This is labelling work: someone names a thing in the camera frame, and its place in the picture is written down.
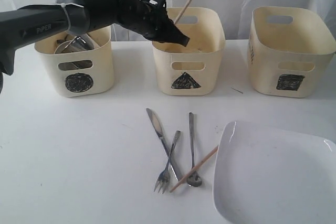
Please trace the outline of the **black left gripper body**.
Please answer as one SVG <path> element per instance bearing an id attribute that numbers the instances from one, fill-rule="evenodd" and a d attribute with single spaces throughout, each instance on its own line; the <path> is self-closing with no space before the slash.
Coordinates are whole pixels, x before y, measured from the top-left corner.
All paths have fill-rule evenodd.
<path id="1" fill-rule="evenodd" d="M 173 22 L 168 18 L 166 0 L 154 5 L 147 0 L 119 0 L 116 23 L 152 41 L 171 41 Z"/>

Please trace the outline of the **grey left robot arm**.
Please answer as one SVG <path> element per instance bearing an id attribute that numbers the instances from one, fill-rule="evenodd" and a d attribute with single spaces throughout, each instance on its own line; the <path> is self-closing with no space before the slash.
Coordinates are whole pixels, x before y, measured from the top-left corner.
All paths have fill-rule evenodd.
<path id="1" fill-rule="evenodd" d="M 89 33 L 118 24 L 145 39 L 187 46 L 189 37 L 168 17 L 165 0 L 56 0 L 1 12 L 1 75 L 14 72 L 15 53 L 35 42 L 67 31 Z"/>

